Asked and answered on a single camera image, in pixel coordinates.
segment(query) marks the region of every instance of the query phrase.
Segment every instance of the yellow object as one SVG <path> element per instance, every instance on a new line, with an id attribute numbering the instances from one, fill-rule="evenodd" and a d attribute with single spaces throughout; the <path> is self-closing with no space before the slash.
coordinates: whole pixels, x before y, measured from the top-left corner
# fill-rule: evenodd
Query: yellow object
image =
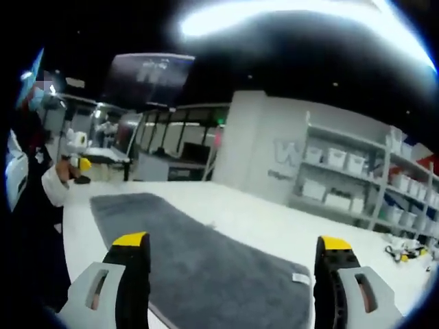
<path id="1" fill-rule="evenodd" d="M 91 168 L 91 162 L 86 158 L 80 158 L 80 171 L 87 171 Z"/>
<path id="2" fill-rule="evenodd" d="M 352 249 L 351 245 L 345 240 L 333 238 L 332 236 L 322 236 L 324 242 L 324 248 L 326 250 L 346 250 Z"/>
<path id="3" fill-rule="evenodd" d="M 131 245 L 133 247 L 140 246 L 140 242 L 142 237 L 147 234 L 147 232 L 137 232 L 132 234 L 123 235 L 120 238 L 116 239 L 112 245 Z"/>

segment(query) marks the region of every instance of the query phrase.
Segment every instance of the hand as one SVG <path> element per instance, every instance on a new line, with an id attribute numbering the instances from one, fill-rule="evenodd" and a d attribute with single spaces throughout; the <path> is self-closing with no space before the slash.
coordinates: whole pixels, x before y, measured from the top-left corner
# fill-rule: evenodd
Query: hand
<path id="1" fill-rule="evenodd" d="M 67 183 L 67 181 L 71 179 L 71 176 L 74 178 L 81 176 L 80 170 L 72 166 L 68 160 L 60 160 L 56 164 L 55 170 L 62 183 Z"/>

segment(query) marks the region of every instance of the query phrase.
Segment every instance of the black ceiling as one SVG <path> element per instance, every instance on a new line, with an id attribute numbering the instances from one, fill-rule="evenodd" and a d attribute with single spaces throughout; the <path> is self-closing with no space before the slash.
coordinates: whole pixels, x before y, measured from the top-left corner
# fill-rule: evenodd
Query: black ceiling
<path id="1" fill-rule="evenodd" d="M 52 29 L 43 66 L 84 80 L 86 88 L 73 92 L 97 99 L 116 54 L 188 53 L 197 60 L 181 104 L 225 102 L 234 90 L 263 88 L 269 95 L 363 113 L 400 126 L 424 143 L 436 136 L 427 134 L 437 121 L 425 115 L 438 117 L 437 77 L 363 27 L 310 13 L 271 14 L 233 32 L 179 42 L 176 22 L 201 2 L 212 1 L 145 2 L 98 12 L 70 9 L 59 28 Z M 437 1 L 397 2 L 438 63 Z"/>

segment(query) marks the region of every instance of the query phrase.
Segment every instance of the gray mat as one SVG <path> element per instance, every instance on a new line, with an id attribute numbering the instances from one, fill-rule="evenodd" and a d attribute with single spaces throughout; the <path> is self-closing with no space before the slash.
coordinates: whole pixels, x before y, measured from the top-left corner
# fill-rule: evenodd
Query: gray mat
<path id="1" fill-rule="evenodd" d="M 94 197 L 91 208 L 107 247 L 150 233 L 150 302 L 162 320 L 179 329 L 308 329 L 311 288 L 292 282 L 292 273 L 309 276 L 306 267 L 232 240 L 153 194 Z"/>

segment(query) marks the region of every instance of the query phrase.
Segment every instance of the white partition wall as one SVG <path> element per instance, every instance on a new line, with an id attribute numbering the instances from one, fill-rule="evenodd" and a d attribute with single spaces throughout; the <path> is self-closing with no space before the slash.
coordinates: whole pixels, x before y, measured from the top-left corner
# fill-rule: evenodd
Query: white partition wall
<path id="1" fill-rule="evenodd" d="M 234 94 L 218 152 L 213 181 L 286 204 L 310 121 L 383 141 L 389 126 L 320 103 L 268 97 L 263 91 Z"/>

